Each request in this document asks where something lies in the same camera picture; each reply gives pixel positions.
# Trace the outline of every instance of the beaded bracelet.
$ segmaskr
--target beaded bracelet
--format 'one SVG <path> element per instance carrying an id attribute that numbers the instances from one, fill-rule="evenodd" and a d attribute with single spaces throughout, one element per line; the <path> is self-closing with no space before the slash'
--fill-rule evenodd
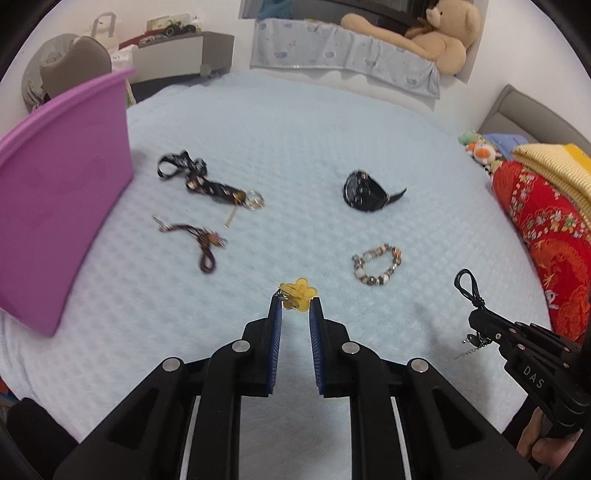
<path id="1" fill-rule="evenodd" d="M 380 255 L 383 255 L 388 250 L 392 252 L 392 266 L 381 275 L 374 277 L 367 275 L 363 266 Z M 363 255 L 353 255 L 353 265 L 355 267 L 355 277 L 361 280 L 361 283 L 366 285 L 384 285 L 389 282 L 390 277 L 394 275 L 396 268 L 402 263 L 402 252 L 392 245 L 383 244 L 372 250 L 367 250 Z"/>

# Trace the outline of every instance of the toy car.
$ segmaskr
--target toy car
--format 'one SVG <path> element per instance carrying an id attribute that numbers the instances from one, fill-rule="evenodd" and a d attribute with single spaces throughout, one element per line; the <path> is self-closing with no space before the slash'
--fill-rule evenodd
<path id="1" fill-rule="evenodd" d="M 195 33 L 197 27 L 195 25 L 187 24 L 183 25 L 181 22 L 172 22 L 164 29 L 164 35 L 172 37 L 174 35 L 181 35 L 183 33 Z"/>

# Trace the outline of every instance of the window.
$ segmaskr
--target window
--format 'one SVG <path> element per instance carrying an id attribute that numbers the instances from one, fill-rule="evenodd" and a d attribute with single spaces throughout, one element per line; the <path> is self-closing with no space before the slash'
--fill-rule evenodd
<path id="1" fill-rule="evenodd" d="M 242 18 L 308 18 L 340 23 L 348 13 L 365 17 L 371 24 L 404 34 L 419 25 L 435 0 L 245 0 Z"/>

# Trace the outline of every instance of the stuffed toy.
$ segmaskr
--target stuffed toy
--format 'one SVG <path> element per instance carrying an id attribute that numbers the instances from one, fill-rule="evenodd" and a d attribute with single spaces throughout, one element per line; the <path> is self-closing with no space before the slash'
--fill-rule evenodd
<path id="1" fill-rule="evenodd" d="M 468 144 L 466 145 L 466 152 L 483 167 L 486 167 L 497 158 L 502 157 L 495 147 L 488 142 L 474 142 Z"/>
<path id="2" fill-rule="evenodd" d="M 429 23 L 429 20 L 426 18 L 417 18 L 419 23 L 421 24 L 420 27 L 410 27 L 407 32 L 404 34 L 405 38 L 412 40 L 417 35 L 422 35 L 424 33 L 430 33 L 434 30 L 433 26 Z"/>
<path id="3" fill-rule="evenodd" d="M 460 135 L 457 140 L 465 147 L 466 145 L 474 142 L 484 141 L 484 137 L 481 134 L 476 133 L 474 130 L 471 130 Z"/>
<path id="4" fill-rule="evenodd" d="M 466 63 L 466 49 L 480 33 L 478 9 L 466 0 L 440 0 L 434 8 L 427 9 L 427 21 L 434 30 L 412 39 L 376 27 L 356 14 L 345 15 L 340 26 L 434 61 L 442 75 L 455 75 Z"/>

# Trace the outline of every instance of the purple plastic tub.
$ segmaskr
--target purple plastic tub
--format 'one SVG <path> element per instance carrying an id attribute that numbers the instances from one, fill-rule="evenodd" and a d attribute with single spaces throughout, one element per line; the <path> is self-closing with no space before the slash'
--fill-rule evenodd
<path id="1" fill-rule="evenodd" d="M 51 336 L 80 265 L 132 179 L 125 78 L 109 73 L 0 140 L 0 308 Z"/>

